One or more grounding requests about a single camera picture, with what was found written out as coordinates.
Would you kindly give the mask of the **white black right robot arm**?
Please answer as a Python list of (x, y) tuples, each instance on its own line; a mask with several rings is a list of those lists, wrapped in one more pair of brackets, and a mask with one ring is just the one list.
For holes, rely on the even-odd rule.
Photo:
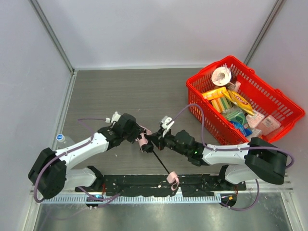
[(222, 164), (219, 180), (227, 184), (258, 179), (274, 185), (284, 183), (287, 154), (261, 138), (238, 145), (203, 145), (185, 130), (172, 135), (162, 129), (145, 137), (159, 150), (169, 148), (195, 166)]

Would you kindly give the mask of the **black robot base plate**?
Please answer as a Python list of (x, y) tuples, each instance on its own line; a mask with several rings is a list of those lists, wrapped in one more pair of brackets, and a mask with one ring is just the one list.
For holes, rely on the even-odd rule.
[[(184, 197), (212, 196), (217, 191), (245, 191), (246, 184), (220, 184), (218, 176), (209, 174), (179, 175), (179, 189)], [(120, 194), (127, 197), (167, 197), (177, 190), (171, 189), (166, 175), (104, 175), (91, 186), (82, 187), (87, 192), (106, 193), (107, 196)]]

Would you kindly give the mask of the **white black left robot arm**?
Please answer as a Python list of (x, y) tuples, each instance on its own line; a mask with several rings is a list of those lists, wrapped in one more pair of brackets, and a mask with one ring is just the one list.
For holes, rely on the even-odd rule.
[(99, 189), (103, 184), (100, 171), (94, 167), (74, 167), (94, 155), (119, 146), (123, 141), (144, 144), (142, 139), (148, 131), (132, 115), (115, 112), (104, 121), (109, 125), (91, 132), (89, 138), (62, 149), (54, 151), (48, 147), (40, 152), (28, 174), (34, 185), (33, 196), (37, 203), (55, 197), (64, 189)]

